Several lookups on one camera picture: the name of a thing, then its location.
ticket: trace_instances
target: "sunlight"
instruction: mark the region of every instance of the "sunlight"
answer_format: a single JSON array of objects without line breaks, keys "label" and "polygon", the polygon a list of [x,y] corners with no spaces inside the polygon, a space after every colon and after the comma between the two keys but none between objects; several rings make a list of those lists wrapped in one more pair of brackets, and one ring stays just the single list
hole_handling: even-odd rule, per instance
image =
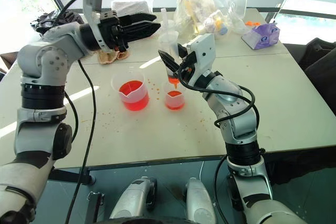
[{"label": "sunlight", "polygon": [[3,127],[2,129],[0,129],[0,137],[3,137],[9,134],[10,132],[15,131],[15,129],[16,129],[16,122],[11,123],[7,125],[6,127]]},{"label": "sunlight", "polygon": [[[96,91],[99,89],[99,86],[93,86],[93,89]],[[77,99],[83,97],[84,95],[90,94],[91,93],[91,88],[87,88],[87,89],[83,89],[77,93],[74,93],[72,95],[70,95],[70,99],[71,101],[76,101]],[[68,104],[68,100],[64,98],[64,105]],[[16,129],[16,124],[17,122],[11,123],[3,128],[0,129],[0,137],[3,137],[13,131],[15,131]]]},{"label": "sunlight", "polygon": [[336,3],[318,0],[286,0],[283,5],[283,9],[336,14]]},{"label": "sunlight", "polygon": [[151,65],[151,64],[153,64],[153,63],[159,61],[160,59],[161,59],[161,57],[160,57],[160,56],[157,56],[157,57],[155,57],[155,58],[153,58],[153,59],[147,61],[146,63],[142,64],[141,66],[139,66],[139,68],[146,68],[146,67],[148,67],[149,65]]},{"label": "sunlight", "polygon": [[[93,86],[93,89],[96,91],[97,89],[99,89],[99,86]],[[87,89],[83,89],[82,91],[79,91],[77,93],[74,93],[72,95],[70,95],[70,99],[71,101],[76,101],[78,98],[83,97],[84,95],[90,94],[91,93],[91,88],[87,88]],[[68,100],[66,98],[64,98],[63,104],[66,105],[68,104]]]}]

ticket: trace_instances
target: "black cable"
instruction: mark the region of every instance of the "black cable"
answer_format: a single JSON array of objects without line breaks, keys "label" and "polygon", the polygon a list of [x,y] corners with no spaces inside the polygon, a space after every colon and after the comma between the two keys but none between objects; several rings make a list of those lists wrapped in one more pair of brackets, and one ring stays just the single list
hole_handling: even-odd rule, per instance
[{"label": "black cable", "polygon": [[85,71],[82,63],[80,62],[80,60],[78,60],[78,64],[79,64],[80,69],[83,71],[85,77],[88,79],[88,82],[90,83],[90,87],[91,87],[91,90],[92,90],[93,118],[92,118],[92,126],[91,126],[91,132],[90,132],[89,142],[88,142],[88,145],[86,147],[86,151],[85,151],[85,156],[84,156],[82,168],[80,170],[80,174],[79,174],[79,177],[78,177],[76,189],[75,189],[75,192],[73,193],[71,204],[69,206],[69,210],[68,210],[67,219],[65,221],[65,224],[69,223],[71,212],[72,212],[73,206],[75,204],[76,197],[77,197],[77,194],[78,194],[78,190],[79,190],[79,187],[80,187],[80,184],[81,184],[81,179],[82,179],[82,176],[83,176],[83,173],[84,173],[84,169],[85,169],[85,166],[86,166],[86,162],[87,162],[87,159],[88,159],[88,156],[89,156],[89,150],[90,150],[90,146],[91,146],[91,142],[92,142],[93,132],[95,130],[94,126],[95,126],[95,123],[96,123],[96,114],[97,114],[96,95],[94,93],[95,89],[93,88],[92,81],[91,81],[90,77],[88,76],[88,74],[86,73],[86,71]]},{"label": "black cable", "polygon": [[77,114],[77,110],[75,108],[75,105],[74,103],[71,101],[70,97],[68,96],[67,92],[64,91],[65,93],[65,98],[68,100],[71,108],[72,108],[72,111],[74,112],[74,116],[75,116],[75,130],[73,132],[73,135],[72,135],[72,142],[75,140],[75,137],[77,135],[77,132],[78,132],[78,114]]},{"label": "black cable", "polygon": [[224,155],[222,157],[222,159],[219,161],[218,165],[217,165],[217,168],[216,168],[216,171],[215,171],[215,176],[214,176],[214,197],[215,197],[215,203],[216,203],[216,207],[217,207],[217,210],[219,212],[219,215],[221,216],[224,224],[228,224],[228,221],[222,211],[222,209],[220,208],[220,205],[219,205],[219,201],[218,201],[218,197],[217,197],[217,176],[218,176],[218,172],[219,172],[219,169],[222,165],[222,163],[224,162],[224,160],[227,158],[227,155]]},{"label": "black cable", "polygon": [[70,1],[66,4],[66,6],[64,6],[64,7],[62,8],[62,10],[59,12],[59,14],[58,14],[57,17],[56,17],[56,19],[55,19],[55,21],[54,21],[54,23],[53,23],[53,25],[52,25],[52,28],[58,24],[59,20],[63,17],[63,15],[64,15],[65,12],[67,11],[67,9],[68,9],[68,8],[70,7],[70,5],[72,5],[75,1],[76,1],[76,0],[70,0]]},{"label": "black cable", "polygon": [[238,113],[226,116],[224,118],[217,119],[214,122],[214,124],[215,124],[216,127],[219,128],[219,122],[222,122],[222,121],[225,121],[225,120],[232,119],[232,118],[235,118],[237,116],[240,116],[240,115],[246,113],[247,111],[249,111],[251,108],[253,108],[254,111],[255,111],[255,113],[256,113],[257,128],[259,127],[259,111],[258,111],[257,107],[254,105],[256,98],[255,98],[254,94],[252,93],[252,91],[250,91],[249,89],[247,89],[247,88],[245,88],[243,86],[239,86],[241,89],[245,90],[246,92],[248,92],[250,94],[251,100],[249,100],[249,99],[247,99],[246,97],[244,97],[242,95],[231,93],[231,92],[225,92],[225,91],[222,91],[222,90],[213,90],[213,89],[203,89],[203,88],[199,88],[199,87],[190,86],[188,83],[186,83],[182,79],[182,69],[184,68],[184,64],[185,64],[185,61],[183,61],[181,63],[179,69],[177,70],[177,76],[179,78],[180,83],[184,87],[186,87],[187,89],[191,89],[191,90],[199,91],[199,92],[206,92],[206,93],[216,93],[216,94],[223,94],[223,95],[231,95],[233,97],[240,98],[240,99],[242,99],[242,100],[244,100],[244,101],[246,101],[246,102],[249,103],[249,105],[246,108],[244,108],[243,110],[239,111]]}]

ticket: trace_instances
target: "purple tissue box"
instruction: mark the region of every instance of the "purple tissue box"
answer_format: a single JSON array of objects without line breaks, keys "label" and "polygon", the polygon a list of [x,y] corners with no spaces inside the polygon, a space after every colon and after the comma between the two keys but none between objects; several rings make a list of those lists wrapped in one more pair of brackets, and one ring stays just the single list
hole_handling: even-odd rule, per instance
[{"label": "purple tissue box", "polygon": [[276,44],[279,40],[279,34],[280,29],[276,23],[271,23],[254,27],[241,38],[250,48],[260,49]]}]

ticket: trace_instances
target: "beaker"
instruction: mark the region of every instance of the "beaker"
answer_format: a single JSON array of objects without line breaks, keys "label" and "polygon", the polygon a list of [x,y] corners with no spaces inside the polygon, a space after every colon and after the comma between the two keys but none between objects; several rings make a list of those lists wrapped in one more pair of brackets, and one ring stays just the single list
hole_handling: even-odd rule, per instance
[{"label": "beaker", "polygon": [[112,76],[111,85],[119,94],[125,107],[131,111],[142,110],[149,101],[144,75],[130,69]]},{"label": "beaker", "polygon": [[164,104],[170,110],[180,110],[185,104],[185,90],[186,88],[180,83],[171,84],[166,82],[163,84],[164,90]]}]

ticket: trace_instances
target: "white table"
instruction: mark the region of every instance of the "white table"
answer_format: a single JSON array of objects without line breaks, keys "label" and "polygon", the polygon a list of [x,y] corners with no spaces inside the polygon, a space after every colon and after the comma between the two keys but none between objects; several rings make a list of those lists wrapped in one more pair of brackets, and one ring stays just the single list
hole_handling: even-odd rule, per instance
[{"label": "white table", "polygon": [[[260,21],[261,16],[252,19],[251,13],[255,15],[255,10],[248,10],[248,20]],[[253,51],[239,36],[231,35],[231,43],[225,42],[227,47],[217,43],[213,70],[219,70],[255,94],[260,113],[259,146],[268,152],[278,152],[334,145],[336,117],[285,47],[278,43]],[[126,110],[111,89],[110,78],[114,72],[138,68],[158,56],[155,44],[154,39],[133,42],[131,56],[111,65],[97,64],[96,58],[84,60],[93,84],[99,86],[96,129],[88,166],[168,162],[226,153],[221,133],[213,125],[216,117],[200,93],[187,91],[186,106],[180,111],[170,111],[164,106],[161,84],[166,80],[166,73],[161,61],[141,69],[150,94],[144,110]],[[15,66],[0,83],[0,93],[7,92],[0,96],[0,129],[16,121],[16,109],[20,105],[19,76],[20,69]],[[68,74],[67,92],[71,95],[87,88],[89,85],[79,66],[73,65]],[[74,104],[79,114],[79,132],[70,154],[56,162],[57,168],[79,167],[85,153],[93,110],[91,95],[74,100]],[[74,128],[68,105],[67,109],[65,122]],[[14,158],[13,141],[14,132],[0,139],[0,165]]]}]

